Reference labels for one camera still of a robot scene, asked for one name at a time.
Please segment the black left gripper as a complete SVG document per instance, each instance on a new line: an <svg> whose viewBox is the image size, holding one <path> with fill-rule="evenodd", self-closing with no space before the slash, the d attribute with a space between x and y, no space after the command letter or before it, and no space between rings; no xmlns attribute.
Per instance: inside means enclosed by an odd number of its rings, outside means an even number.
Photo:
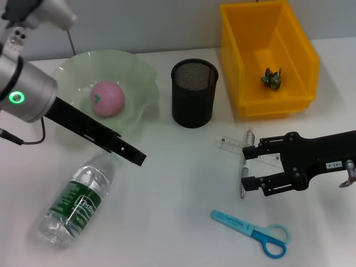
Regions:
<svg viewBox="0 0 356 267"><path fill-rule="evenodd" d="M87 116L59 97L56 97L45 116L98 147L108 152L114 152L137 166L141 166L146 159L143 152L120 139L117 132Z"/></svg>

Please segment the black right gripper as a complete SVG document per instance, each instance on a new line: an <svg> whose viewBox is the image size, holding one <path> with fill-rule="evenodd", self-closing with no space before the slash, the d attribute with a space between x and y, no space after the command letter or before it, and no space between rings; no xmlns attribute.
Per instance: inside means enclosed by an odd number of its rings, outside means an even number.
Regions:
<svg viewBox="0 0 356 267"><path fill-rule="evenodd" d="M347 169L355 162L355 131L306 139L297 132L261 138L257 146L243 148L245 159L278 154L284 172L241 179L245 191L260 188L265 196L296 190L303 191L315 176Z"/></svg>

